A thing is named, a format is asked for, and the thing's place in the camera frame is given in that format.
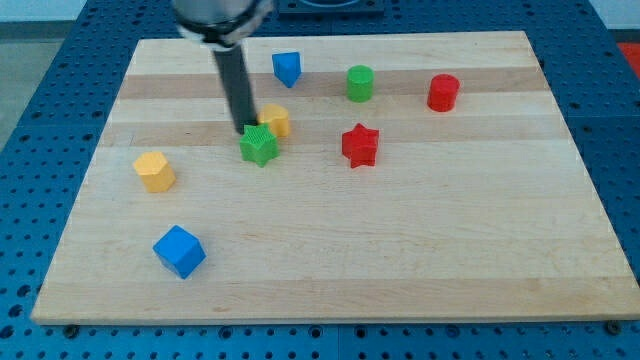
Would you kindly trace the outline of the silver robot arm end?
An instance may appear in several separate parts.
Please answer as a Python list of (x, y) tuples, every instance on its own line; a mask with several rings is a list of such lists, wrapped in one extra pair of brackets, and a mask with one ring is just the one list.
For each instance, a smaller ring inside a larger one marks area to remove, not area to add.
[(252, 35), (273, 11), (273, 0), (172, 0), (178, 32), (226, 51)]

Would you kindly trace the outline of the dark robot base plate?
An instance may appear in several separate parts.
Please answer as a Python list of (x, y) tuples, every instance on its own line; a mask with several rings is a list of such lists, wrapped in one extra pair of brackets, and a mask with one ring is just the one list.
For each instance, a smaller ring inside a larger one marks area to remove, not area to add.
[(385, 0), (276, 0), (277, 12), (293, 15), (369, 15), (382, 14)]

